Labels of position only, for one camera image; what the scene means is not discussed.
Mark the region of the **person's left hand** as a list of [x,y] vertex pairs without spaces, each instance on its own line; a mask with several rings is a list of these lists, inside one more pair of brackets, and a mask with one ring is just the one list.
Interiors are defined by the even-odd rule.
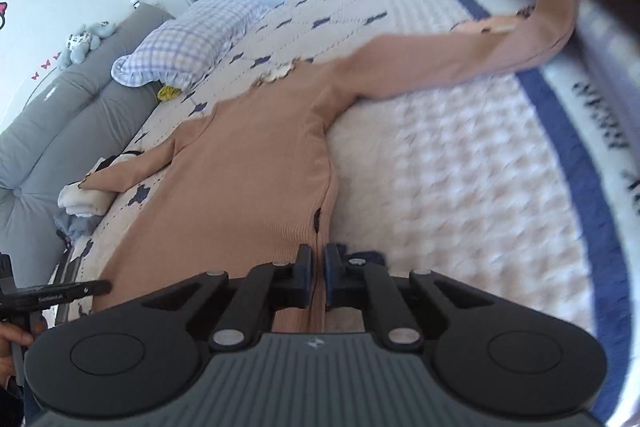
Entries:
[[10,378],[15,376],[13,347],[30,347],[47,328],[48,324],[43,317],[37,322],[31,333],[9,322],[0,324],[0,381],[2,388],[5,388],[9,384]]

